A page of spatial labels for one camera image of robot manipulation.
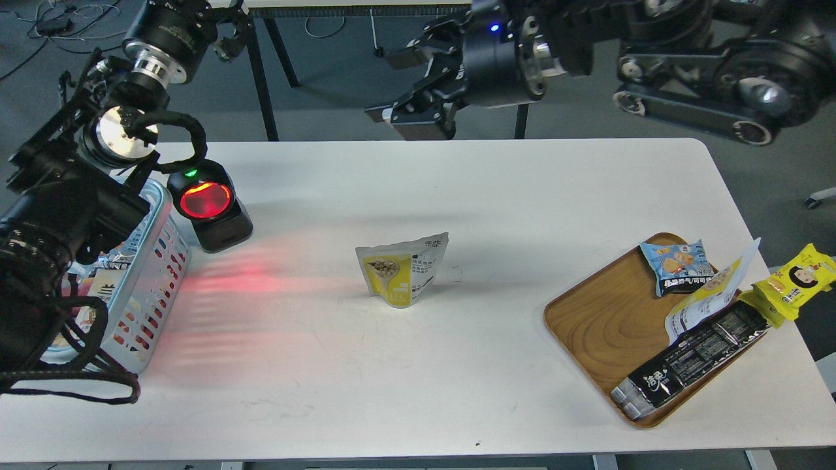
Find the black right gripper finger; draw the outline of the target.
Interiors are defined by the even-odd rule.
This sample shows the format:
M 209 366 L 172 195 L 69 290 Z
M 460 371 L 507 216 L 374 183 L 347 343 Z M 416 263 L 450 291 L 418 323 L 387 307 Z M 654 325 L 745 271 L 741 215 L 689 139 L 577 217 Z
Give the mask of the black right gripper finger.
M 441 89 L 413 89 L 394 102 L 364 110 L 376 123 L 392 126 L 404 140 L 450 140 L 456 134 L 456 93 Z
M 433 55 L 444 53 L 445 50 L 439 50 L 437 47 L 413 44 L 385 54 L 385 61 L 395 71 L 402 71 L 429 63 Z

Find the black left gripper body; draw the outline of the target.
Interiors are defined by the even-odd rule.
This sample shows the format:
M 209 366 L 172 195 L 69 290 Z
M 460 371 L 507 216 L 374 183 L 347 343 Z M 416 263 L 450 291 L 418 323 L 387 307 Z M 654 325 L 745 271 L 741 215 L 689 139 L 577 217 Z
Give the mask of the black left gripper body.
M 122 42 L 133 72 L 162 86 L 191 82 L 209 48 L 221 61 L 242 53 L 253 22 L 242 1 L 213 8 L 206 1 L 146 1 Z

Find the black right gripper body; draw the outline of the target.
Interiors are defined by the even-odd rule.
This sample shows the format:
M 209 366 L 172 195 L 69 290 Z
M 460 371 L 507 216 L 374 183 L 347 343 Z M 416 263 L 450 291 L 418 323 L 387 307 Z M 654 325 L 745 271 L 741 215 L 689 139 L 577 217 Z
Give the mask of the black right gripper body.
M 513 17 L 506 1 L 474 1 L 426 24 L 418 50 L 429 61 L 418 110 L 450 122 L 456 109 L 529 104 L 545 92 L 534 51 L 533 17 Z

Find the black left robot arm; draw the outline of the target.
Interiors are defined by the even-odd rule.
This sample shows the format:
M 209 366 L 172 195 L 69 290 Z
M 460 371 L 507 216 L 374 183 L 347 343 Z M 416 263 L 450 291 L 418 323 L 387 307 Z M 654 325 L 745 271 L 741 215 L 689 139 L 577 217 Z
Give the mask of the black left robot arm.
M 126 241 L 150 213 L 140 195 L 153 172 L 168 176 L 176 211 L 210 253 L 248 239 L 253 223 L 226 170 L 206 158 L 203 126 L 167 109 L 171 84 L 192 80 L 212 47 L 238 57 L 253 36 L 242 1 L 146 1 L 122 42 L 123 57 L 89 55 L 61 108 L 10 158 L 19 199 L 2 216 L 2 393 L 38 395 L 21 381 L 104 381 L 137 375 L 105 351 L 105 301 L 61 294 L 73 262 L 92 264 Z

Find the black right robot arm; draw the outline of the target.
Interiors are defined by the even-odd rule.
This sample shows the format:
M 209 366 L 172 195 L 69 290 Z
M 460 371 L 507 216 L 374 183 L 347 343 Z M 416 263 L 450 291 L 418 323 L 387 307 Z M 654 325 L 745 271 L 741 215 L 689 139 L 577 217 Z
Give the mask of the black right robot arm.
M 365 112 L 406 140 L 450 140 L 457 110 L 540 101 L 547 77 L 591 74 L 608 40 L 630 115 L 764 146 L 834 98 L 833 1 L 475 1 L 387 56 L 426 74 Z

